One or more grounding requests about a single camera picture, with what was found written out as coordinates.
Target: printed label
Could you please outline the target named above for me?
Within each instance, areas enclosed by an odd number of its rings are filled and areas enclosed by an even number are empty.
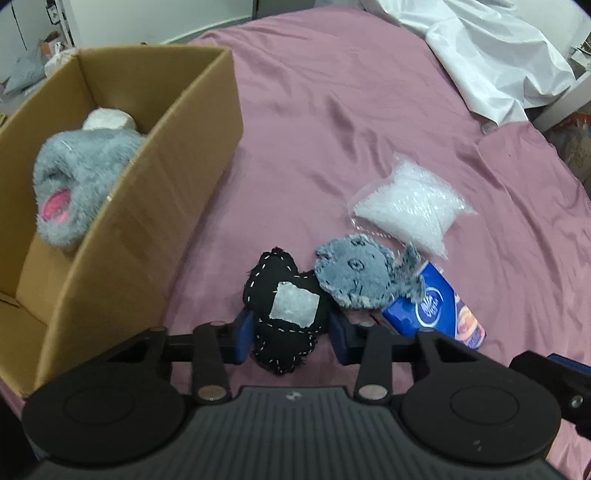
[[[429,328],[435,328],[441,316],[443,307],[443,296],[438,289],[427,287],[425,299],[415,306],[418,322]]]

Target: white sheet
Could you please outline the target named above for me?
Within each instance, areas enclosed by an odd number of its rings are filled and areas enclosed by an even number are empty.
[[[552,103],[574,82],[566,60],[508,0],[362,3],[424,38],[467,107],[499,126],[527,120],[525,108]]]

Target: circular pad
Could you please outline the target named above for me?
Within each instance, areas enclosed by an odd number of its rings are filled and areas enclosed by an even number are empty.
[[[413,385],[401,416],[431,450],[477,465],[545,456],[560,427],[560,407],[527,377],[485,362],[447,364]]]
[[[37,390],[22,425],[51,458],[76,465],[113,465],[167,442],[185,415],[182,396],[138,365],[96,364],[68,372]]]

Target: white wall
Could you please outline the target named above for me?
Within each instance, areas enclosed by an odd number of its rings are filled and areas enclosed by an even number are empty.
[[[581,45],[591,32],[591,18],[574,0],[514,0],[517,13],[537,27],[562,54]]]
[[[40,40],[59,28],[52,25],[47,16],[46,0],[14,0],[13,4],[27,48],[35,47]],[[25,53],[12,9],[8,4],[0,11],[0,81],[8,78],[17,59]]]
[[[252,15],[252,0],[64,0],[77,47],[163,43]]]

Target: white plush ear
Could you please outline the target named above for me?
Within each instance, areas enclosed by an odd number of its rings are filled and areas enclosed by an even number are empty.
[[[101,128],[136,130],[136,125],[131,115],[123,110],[97,108],[86,118],[82,130],[99,130]]]

